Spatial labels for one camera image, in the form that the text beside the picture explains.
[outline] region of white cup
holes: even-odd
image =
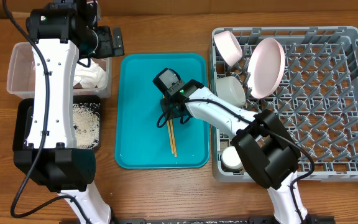
[[[223,166],[230,171],[237,172],[243,168],[241,159],[234,146],[229,146],[222,153]]]
[[[235,77],[218,78],[215,87],[220,99],[239,108],[246,103],[246,93],[240,81]]]

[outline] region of pink plate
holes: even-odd
[[[262,40],[252,53],[248,72],[251,95],[261,99],[271,95],[280,84],[285,68],[283,47],[273,38]]]

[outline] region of plastic container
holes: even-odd
[[[228,30],[239,41],[242,59],[228,66],[213,36]],[[272,37],[285,52],[281,82],[270,96],[252,97],[247,67],[258,43]],[[217,28],[211,36],[211,89],[216,80],[234,76],[247,89],[244,109],[269,109],[295,142],[314,159],[307,179],[358,181],[358,29],[355,27],[238,27]],[[231,145],[227,135],[213,128],[213,175],[220,182],[253,182],[248,173],[225,172],[222,151]],[[298,175],[310,170],[304,155]]]
[[[13,47],[7,73],[6,91],[22,99],[34,98],[35,70],[31,48],[28,42],[18,43]],[[111,96],[111,59],[93,60],[106,71],[108,77],[105,86],[74,89],[74,95],[96,95],[100,98],[109,98]]]

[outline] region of clear plastic container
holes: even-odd
[[[96,95],[100,98],[111,96],[111,59],[94,59],[94,62],[106,71],[107,81],[97,88],[74,89],[74,95]],[[35,70],[34,56],[28,42],[18,43],[13,47],[9,70],[7,73],[6,90],[22,99],[34,98]]]

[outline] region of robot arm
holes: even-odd
[[[259,129],[260,125],[264,125],[265,128],[280,133],[292,141],[277,116],[270,111],[257,114],[235,107],[218,98],[208,88],[194,80],[184,83],[179,74],[168,68],[161,71],[153,79],[153,82],[165,95],[165,99],[168,101],[165,103],[173,105],[176,113],[176,116],[167,116],[166,118],[192,116],[212,124],[229,135],[244,169],[259,185],[268,189],[276,221],[281,224],[301,223],[289,188],[290,182],[297,177],[296,170],[300,152],[294,151],[288,144],[274,137],[270,137],[263,147],[259,147],[256,143],[260,135],[267,136]],[[250,121],[250,124],[239,120],[227,109]],[[294,185],[294,188],[296,203],[302,218],[305,219],[308,214],[307,209],[301,202],[297,184]]]
[[[40,162],[31,179],[60,196],[70,195],[77,207],[65,199],[81,224],[117,223],[113,212],[101,198],[93,180],[96,172],[94,152],[77,149],[73,130],[73,77],[79,58],[105,58],[124,55],[121,31],[97,25],[97,2],[54,0],[44,9],[34,9],[27,18],[30,39],[37,44],[50,72],[50,104],[47,137]],[[14,152],[14,163],[28,173],[33,155],[40,148],[45,112],[44,68],[33,48],[35,61],[34,112],[27,147]],[[80,212],[88,217],[85,220]]]

